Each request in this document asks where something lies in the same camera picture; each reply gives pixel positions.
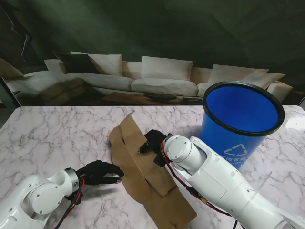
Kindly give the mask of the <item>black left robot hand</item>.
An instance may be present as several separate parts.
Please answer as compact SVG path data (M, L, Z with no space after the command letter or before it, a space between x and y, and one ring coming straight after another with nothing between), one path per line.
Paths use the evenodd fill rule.
M86 185L90 186L117 184L124 176L124 172L118 166L100 160L88 163L78 169L76 174L80 179L84 179Z

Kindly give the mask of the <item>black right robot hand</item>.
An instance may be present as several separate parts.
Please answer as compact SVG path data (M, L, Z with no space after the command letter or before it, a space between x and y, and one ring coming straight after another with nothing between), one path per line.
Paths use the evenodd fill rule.
M145 134L146 142L138 149L138 153L145 154L152 150L155 154L161 155L161 143L167 137L158 130L150 130Z

